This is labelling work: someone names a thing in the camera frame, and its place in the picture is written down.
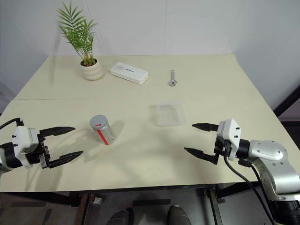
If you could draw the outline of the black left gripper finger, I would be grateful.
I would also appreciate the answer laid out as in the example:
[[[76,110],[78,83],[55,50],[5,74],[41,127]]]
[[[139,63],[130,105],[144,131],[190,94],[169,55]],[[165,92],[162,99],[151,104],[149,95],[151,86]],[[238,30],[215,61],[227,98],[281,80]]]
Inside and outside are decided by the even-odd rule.
[[[69,163],[70,161],[74,160],[81,154],[83,154],[83,151],[77,151],[77,152],[68,153],[66,155],[62,155],[56,160],[49,161],[48,168],[55,168],[60,165]]]
[[[68,132],[71,132],[73,130],[75,130],[74,127],[52,127],[52,128],[40,130],[39,133],[43,137],[47,137],[47,136],[52,136],[52,135],[53,136],[63,135]]]

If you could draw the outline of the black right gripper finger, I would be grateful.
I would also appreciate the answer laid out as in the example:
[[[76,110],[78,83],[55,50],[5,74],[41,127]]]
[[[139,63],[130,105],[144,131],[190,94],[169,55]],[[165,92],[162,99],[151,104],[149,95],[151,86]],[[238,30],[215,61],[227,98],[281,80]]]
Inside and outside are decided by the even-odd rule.
[[[197,149],[193,149],[193,148],[184,147],[184,149],[185,149],[185,151],[187,151],[191,155],[195,156],[196,158],[199,158],[199,159],[202,159],[205,161],[209,161],[215,165],[218,164],[218,156],[217,155],[208,155],[208,154],[205,154],[201,150],[197,150]]]
[[[207,132],[210,132],[210,131],[217,132],[217,130],[218,130],[218,125],[210,124],[210,123],[196,123],[196,124],[193,124],[192,127],[197,128],[199,130],[207,131]]]

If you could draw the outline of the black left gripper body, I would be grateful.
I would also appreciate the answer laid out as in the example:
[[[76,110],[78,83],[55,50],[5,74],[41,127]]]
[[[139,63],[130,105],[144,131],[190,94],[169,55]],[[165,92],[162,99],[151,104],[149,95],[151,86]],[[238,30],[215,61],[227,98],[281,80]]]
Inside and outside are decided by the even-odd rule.
[[[44,145],[45,138],[41,134],[37,134],[38,145],[31,153],[27,153],[27,159],[29,163],[40,163],[42,168],[48,168],[50,163],[50,153],[48,147]]]

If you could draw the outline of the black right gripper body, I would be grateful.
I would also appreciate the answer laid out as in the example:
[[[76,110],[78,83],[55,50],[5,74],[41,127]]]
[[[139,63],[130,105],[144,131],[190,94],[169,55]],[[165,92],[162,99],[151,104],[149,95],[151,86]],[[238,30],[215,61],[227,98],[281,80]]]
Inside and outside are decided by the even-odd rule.
[[[224,140],[221,142],[218,138],[215,141],[215,147],[214,147],[214,153],[215,155],[213,156],[213,164],[218,163],[218,158],[219,156],[225,156],[229,157],[231,152],[231,142],[229,140]]]

